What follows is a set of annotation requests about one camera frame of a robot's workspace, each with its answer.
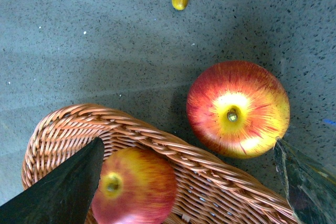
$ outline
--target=gray floor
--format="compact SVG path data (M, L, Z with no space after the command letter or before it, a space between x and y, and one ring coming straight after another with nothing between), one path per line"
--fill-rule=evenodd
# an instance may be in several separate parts
M186 95L227 59L280 79L291 103L287 140L333 167L335 31L336 0L190 0L181 12L170 0L0 0L0 204L23 190L36 124L66 105L124 110L201 146ZM271 152L223 160L283 193Z

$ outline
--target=basket weave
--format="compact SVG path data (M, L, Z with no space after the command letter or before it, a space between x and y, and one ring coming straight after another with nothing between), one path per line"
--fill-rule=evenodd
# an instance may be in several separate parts
M122 148L151 148L175 169L178 195L165 223L297 223L287 202L242 170L150 124L97 104L57 110L36 126L23 161L24 189L88 144L103 139L104 159ZM86 224L97 224L88 212Z

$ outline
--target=red apple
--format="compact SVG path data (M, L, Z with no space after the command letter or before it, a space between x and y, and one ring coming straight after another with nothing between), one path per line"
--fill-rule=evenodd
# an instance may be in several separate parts
M273 148L290 117L279 80L247 61L225 61L206 69L192 84L187 116L197 138L214 152L251 158Z
M160 224L176 194L168 161L151 150L124 148L104 161L92 212L98 224Z

